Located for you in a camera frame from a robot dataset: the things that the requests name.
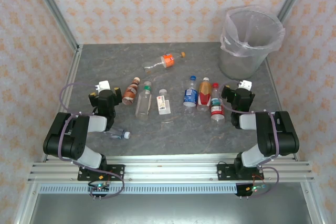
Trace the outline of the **blue label blue cap bottle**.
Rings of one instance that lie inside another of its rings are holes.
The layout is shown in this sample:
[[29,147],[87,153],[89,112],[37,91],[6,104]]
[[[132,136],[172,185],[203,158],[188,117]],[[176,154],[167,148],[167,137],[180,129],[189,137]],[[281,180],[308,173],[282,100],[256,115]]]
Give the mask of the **blue label blue cap bottle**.
[[191,115],[196,111],[197,97],[196,77],[190,76],[184,91],[183,108],[185,115]]

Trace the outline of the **grey mesh waste bin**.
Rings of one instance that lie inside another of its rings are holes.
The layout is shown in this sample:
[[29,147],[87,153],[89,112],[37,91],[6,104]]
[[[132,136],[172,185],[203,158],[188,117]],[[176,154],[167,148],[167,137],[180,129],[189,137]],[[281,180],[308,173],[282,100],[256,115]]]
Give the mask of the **grey mesh waste bin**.
[[266,59],[267,55],[257,57],[235,57],[230,53],[222,50],[219,57],[220,70],[231,79],[248,79],[250,78],[262,62]]

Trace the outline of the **orange label soda bottle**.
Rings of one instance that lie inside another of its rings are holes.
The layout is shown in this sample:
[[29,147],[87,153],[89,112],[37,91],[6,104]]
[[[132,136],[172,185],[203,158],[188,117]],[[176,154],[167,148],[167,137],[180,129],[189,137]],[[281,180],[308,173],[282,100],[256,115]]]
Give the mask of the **orange label soda bottle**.
[[186,58],[185,52],[173,52],[156,57],[150,61],[142,64],[144,72],[147,74],[153,74],[161,69],[170,68],[180,62],[183,62]]

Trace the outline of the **green label clear bottle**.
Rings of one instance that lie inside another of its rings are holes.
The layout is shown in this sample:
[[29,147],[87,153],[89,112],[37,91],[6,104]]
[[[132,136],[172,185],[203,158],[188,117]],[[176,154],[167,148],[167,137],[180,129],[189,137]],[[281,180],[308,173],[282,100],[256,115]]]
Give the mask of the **green label clear bottle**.
[[144,83],[143,90],[140,92],[137,102],[137,108],[135,112],[135,116],[137,119],[146,120],[149,115],[149,109],[151,106],[151,88],[152,83],[150,81],[146,81]]

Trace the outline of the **aluminium table side rail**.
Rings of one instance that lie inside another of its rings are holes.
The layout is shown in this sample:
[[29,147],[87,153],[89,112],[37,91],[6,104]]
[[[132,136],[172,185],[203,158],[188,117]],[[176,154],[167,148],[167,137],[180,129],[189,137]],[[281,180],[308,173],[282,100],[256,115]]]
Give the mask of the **aluminium table side rail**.
[[[278,104],[278,107],[279,107],[278,111],[284,111],[284,109],[282,108],[281,102],[280,102],[280,98],[279,98],[279,95],[278,95],[278,92],[277,92],[276,84],[275,84],[275,81],[274,81],[274,78],[273,78],[273,75],[272,75],[272,72],[271,72],[271,69],[270,69],[270,64],[269,64],[269,61],[268,61],[267,58],[265,59],[265,65],[267,67],[267,70],[268,70],[268,73],[269,73],[269,76],[270,76],[270,81],[271,81],[271,84],[272,84],[272,88],[274,90],[275,97],[276,97],[276,100],[277,100],[277,104]],[[298,136],[296,134],[296,130],[294,129],[294,126],[292,126],[292,130],[293,130],[293,135],[297,140],[297,145],[298,145],[298,148],[299,148]]]
[[[72,60],[72,63],[69,69],[69,73],[67,75],[67,78],[64,84],[65,86],[69,83],[73,83],[76,79],[76,74],[77,74],[83,46],[84,44],[80,44],[73,53],[74,57],[73,57],[73,60]],[[72,90],[73,90],[73,86],[67,87],[65,91],[62,93],[62,96],[61,96],[63,98],[62,102],[65,104],[66,107],[69,105]]]

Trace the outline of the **gold red label bottle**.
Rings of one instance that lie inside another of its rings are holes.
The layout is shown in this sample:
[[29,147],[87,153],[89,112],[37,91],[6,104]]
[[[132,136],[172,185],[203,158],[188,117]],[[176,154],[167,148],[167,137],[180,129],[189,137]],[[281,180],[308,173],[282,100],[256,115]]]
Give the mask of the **gold red label bottle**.
[[207,111],[211,104],[212,86],[208,77],[204,77],[199,85],[197,109],[199,111]]

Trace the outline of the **crushed bluish bottle white cap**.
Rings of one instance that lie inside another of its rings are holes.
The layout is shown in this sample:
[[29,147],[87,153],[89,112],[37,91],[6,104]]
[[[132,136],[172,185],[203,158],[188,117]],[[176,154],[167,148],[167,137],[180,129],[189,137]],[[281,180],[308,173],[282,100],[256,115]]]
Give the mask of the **crushed bluish bottle white cap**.
[[112,126],[109,131],[106,131],[106,135],[114,139],[120,139],[120,140],[127,139],[128,140],[131,136],[131,133],[122,128]]

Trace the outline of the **red cap water bottle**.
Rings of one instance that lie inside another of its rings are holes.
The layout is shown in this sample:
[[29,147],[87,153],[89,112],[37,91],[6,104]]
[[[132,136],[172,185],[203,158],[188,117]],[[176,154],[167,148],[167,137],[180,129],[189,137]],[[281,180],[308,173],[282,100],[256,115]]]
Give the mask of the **red cap water bottle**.
[[212,96],[211,96],[211,120],[214,124],[223,123],[225,121],[224,108],[221,105],[218,96],[218,83],[212,84]]

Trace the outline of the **white label square bottle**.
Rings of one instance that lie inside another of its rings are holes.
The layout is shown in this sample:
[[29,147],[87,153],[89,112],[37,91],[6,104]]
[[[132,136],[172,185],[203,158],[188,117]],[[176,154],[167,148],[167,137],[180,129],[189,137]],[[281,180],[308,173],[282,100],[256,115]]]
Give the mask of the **white label square bottle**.
[[171,114],[170,97],[166,89],[161,89],[156,97],[159,115]]

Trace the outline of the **brown label bottle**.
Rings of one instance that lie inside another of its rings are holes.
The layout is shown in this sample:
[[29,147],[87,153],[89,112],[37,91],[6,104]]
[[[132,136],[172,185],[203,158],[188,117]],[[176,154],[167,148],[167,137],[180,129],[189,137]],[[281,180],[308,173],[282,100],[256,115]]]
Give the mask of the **brown label bottle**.
[[122,97],[122,103],[125,105],[131,105],[136,97],[138,86],[140,83],[140,78],[135,77],[132,83],[126,88],[124,95]]

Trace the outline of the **small circuit board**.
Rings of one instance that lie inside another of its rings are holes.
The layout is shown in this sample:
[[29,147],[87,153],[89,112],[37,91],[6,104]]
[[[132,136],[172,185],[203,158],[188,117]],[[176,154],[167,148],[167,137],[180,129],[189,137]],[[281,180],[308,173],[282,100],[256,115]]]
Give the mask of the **small circuit board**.
[[91,193],[108,192],[110,190],[110,185],[103,182],[89,182],[88,186]]
[[237,197],[250,197],[254,192],[266,188],[265,184],[240,183],[236,185]]

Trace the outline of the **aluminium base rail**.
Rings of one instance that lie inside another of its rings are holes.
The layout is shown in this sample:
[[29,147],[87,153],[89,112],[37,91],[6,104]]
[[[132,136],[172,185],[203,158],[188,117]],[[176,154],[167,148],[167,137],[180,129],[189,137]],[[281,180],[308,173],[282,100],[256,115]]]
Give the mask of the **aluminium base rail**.
[[[126,183],[217,183],[217,164],[231,164],[236,157],[229,154],[186,154],[186,155],[144,155],[110,156],[108,164],[125,165]],[[264,170],[265,181],[315,182],[316,175],[307,161],[297,161],[294,155],[278,157],[268,166],[276,170]],[[77,179],[79,168],[48,156],[45,162],[34,163],[28,176],[29,182],[70,183]]]

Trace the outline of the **grey metal lower panel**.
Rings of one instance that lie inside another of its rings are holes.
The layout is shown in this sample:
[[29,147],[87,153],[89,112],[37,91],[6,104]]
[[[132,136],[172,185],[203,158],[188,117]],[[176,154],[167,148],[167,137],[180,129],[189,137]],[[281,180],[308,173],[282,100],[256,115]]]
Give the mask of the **grey metal lower panel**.
[[235,195],[38,196],[30,224],[312,224],[297,191],[256,198]]

